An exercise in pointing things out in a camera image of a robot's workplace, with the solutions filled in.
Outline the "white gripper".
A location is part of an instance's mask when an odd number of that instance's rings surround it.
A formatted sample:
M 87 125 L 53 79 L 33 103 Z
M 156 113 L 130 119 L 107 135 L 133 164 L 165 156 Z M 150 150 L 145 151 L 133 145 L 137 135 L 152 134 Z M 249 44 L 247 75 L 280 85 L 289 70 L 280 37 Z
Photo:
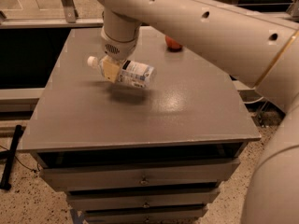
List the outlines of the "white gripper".
M 102 59 L 104 77 L 115 83 L 121 69 L 118 60 L 126 60 L 135 51 L 138 36 L 131 41 L 120 42 L 110 38 L 105 29 L 102 29 L 100 36 L 103 52 L 108 55 Z

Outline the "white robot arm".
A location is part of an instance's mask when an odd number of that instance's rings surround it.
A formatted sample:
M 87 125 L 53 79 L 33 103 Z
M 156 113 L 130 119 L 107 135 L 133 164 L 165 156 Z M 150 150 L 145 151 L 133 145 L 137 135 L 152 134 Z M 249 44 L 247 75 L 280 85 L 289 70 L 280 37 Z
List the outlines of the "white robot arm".
M 126 58 L 146 23 L 256 90 L 285 114 L 253 172 L 241 224 L 299 224 L 299 26 L 213 0 L 97 0 Z

